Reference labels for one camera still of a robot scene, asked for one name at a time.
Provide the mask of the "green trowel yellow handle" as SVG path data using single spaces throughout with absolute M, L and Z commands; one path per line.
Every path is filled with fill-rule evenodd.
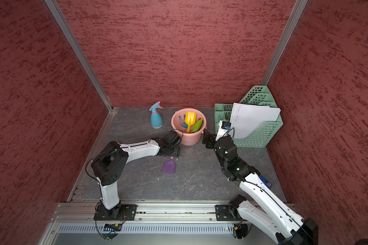
M 202 127 L 202 124 L 203 124 L 203 119 L 196 122 L 194 125 L 193 125 L 193 130 L 191 131 L 192 133 L 196 133 L 200 130 L 200 128 Z

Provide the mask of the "purple shovel pink handle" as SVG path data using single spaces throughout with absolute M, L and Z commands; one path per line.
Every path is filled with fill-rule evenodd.
M 174 161 L 174 157 L 171 156 L 170 159 L 164 163 L 162 172 L 165 174 L 174 174 L 176 170 L 176 162 Z

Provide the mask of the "blue fork yellow handle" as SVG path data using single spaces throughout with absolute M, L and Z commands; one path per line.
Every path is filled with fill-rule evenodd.
M 187 129 L 188 124 L 186 123 L 185 119 L 186 119 L 185 115 L 183 117 L 179 116 L 179 120 L 180 120 L 180 123 L 181 123 L 182 127 Z

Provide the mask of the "teal spray bottle pink trigger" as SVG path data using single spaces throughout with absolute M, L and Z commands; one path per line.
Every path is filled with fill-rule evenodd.
M 160 106 L 160 101 L 156 102 L 149 109 L 149 111 L 151 111 L 150 122 L 154 129 L 159 129 L 163 126 L 162 117 L 156 111 L 157 109 L 162 109 L 162 107 Z

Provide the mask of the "yellow shovel yellow handle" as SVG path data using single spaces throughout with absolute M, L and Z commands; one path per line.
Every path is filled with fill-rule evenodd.
M 191 131 L 191 126 L 195 124 L 196 121 L 196 113 L 195 112 L 191 112 L 191 111 L 187 111 L 186 115 L 185 115 L 185 122 L 187 124 L 187 131 L 186 133 L 190 133 Z

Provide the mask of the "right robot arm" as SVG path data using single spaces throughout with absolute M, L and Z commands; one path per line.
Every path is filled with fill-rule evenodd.
M 228 134 L 217 137 L 204 130 L 202 143 L 214 150 L 221 171 L 228 180 L 236 183 L 259 205 L 255 207 L 244 196 L 238 195 L 229 202 L 232 217 L 250 222 L 277 245 L 319 243 L 316 222 L 311 218 L 302 218 L 284 204 L 261 179 L 260 172 L 238 156 L 237 147 Z

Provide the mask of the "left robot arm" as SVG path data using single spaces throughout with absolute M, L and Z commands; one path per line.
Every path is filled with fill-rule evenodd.
M 178 157 L 181 140 L 182 138 L 171 130 L 163 138 L 153 137 L 140 143 L 108 143 L 91 161 L 91 168 L 100 186 L 102 206 L 108 211 L 120 206 L 117 181 L 126 164 L 149 156 Z

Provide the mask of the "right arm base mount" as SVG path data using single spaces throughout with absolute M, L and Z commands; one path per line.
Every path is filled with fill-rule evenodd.
M 226 221 L 226 222 L 241 222 L 248 223 L 248 220 L 243 219 L 239 214 L 238 209 L 233 207 L 232 205 L 215 205 L 215 214 L 217 221 Z

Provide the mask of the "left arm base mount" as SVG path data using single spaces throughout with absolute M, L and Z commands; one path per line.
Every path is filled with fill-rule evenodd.
M 133 221 L 137 213 L 137 207 L 136 204 L 119 204 L 111 210 L 108 210 L 103 204 L 99 203 L 96 207 L 94 220 Z

